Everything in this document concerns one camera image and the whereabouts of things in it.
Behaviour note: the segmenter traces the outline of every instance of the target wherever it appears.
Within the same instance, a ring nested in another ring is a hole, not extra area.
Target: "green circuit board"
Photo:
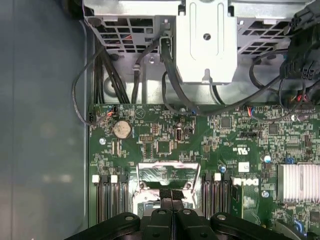
[[[162,104],[99,104],[92,106],[90,117],[97,120],[114,106],[116,114],[89,130],[89,175],[105,179],[103,184],[90,180],[90,226],[120,212],[132,212],[137,188],[186,190],[190,184],[196,198],[193,205],[185,204],[205,216],[228,211],[266,228],[279,220],[298,222],[303,232],[320,233],[318,202],[284,204],[277,198],[277,165],[320,163],[319,116],[263,122],[252,119],[246,107],[203,117],[177,115]],[[201,108],[212,111],[221,106]],[[254,108],[259,118],[283,114],[276,105]],[[206,183],[217,176],[222,183],[231,176],[242,184],[220,186],[219,199],[213,200],[215,196],[206,191],[215,185],[207,188]],[[159,207],[152,200],[139,204],[139,215]]]

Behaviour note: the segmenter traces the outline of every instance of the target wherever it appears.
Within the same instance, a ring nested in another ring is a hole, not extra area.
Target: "aluminum heatsink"
[[[279,165],[277,181],[277,198],[283,203],[320,201],[320,165]]]

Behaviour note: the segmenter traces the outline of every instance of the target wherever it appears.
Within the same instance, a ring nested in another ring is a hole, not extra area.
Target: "ram slot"
[[[109,201],[109,184],[107,182],[103,183],[103,193],[102,193],[102,208],[101,208],[101,212],[102,212],[102,221],[105,221],[107,219],[109,219],[108,216],[108,201]]]
[[[230,182],[224,181],[223,182],[223,212],[230,213]]]
[[[105,215],[105,212],[104,212],[104,205],[105,205],[105,202],[104,202],[104,183],[100,183],[100,187],[99,187],[99,212],[100,212],[100,215],[99,215],[99,222],[101,223],[103,220],[104,220],[104,215]]]
[[[223,212],[224,206],[224,184],[220,182],[220,195],[219,195],[219,212]]]
[[[112,183],[111,184],[111,199],[112,199],[112,207],[111,207],[111,217],[114,217],[119,214],[119,184]]]
[[[202,179],[202,212],[206,219],[210,218],[211,205],[210,205],[210,181],[207,181],[205,177]]]
[[[207,213],[206,213],[206,202],[207,202],[207,195],[206,195],[206,179],[203,176],[202,177],[202,184],[201,184],[201,199],[202,199],[202,213],[205,218],[207,218]]]
[[[121,198],[122,198],[122,202],[121,202],[120,213],[128,212],[128,204],[129,204],[128,197],[129,197],[128,183],[127,182],[122,182],[121,183]]]
[[[220,181],[215,181],[214,182],[214,194],[213,194],[213,202],[214,202],[214,208],[213,208],[213,214],[215,213],[219,213],[221,212],[221,208],[220,208],[220,196],[221,196],[221,192],[220,192],[220,188],[221,188],[221,184]]]
[[[96,200],[96,223],[100,223],[100,208],[101,208],[101,205],[100,205],[100,198],[101,198],[101,195],[100,195],[100,183],[96,183],[95,184],[96,186],[96,196],[95,196],[95,200]]]
[[[215,210],[216,210],[216,204],[215,204],[215,182],[211,181],[210,183],[210,201],[211,201],[211,211],[210,211],[210,218],[213,214],[215,214]]]
[[[113,198],[112,198],[112,184],[108,184],[106,186],[106,199],[105,199],[105,205],[106,205],[106,216],[107,219],[110,219],[113,217],[112,215],[112,206],[113,206]]]

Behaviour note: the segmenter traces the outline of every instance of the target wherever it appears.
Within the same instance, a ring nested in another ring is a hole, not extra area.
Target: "motherboard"
[[[257,118],[284,114],[254,106]],[[317,115],[269,122],[253,119],[247,106],[205,117],[162,104],[99,104],[89,117],[105,118],[89,129],[90,226],[122,212],[142,217],[160,207],[161,189],[175,189],[185,208],[206,218],[228,212],[268,229],[282,221],[320,233]]]

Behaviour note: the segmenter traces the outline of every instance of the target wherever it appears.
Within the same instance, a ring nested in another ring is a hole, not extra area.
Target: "gray side panel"
[[[59,240],[88,226],[86,129],[71,101],[72,80],[85,64],[86,37],[57,2],[1,2],[0,238],[5,240]],[[82,77],[81,109],[84,86]]]

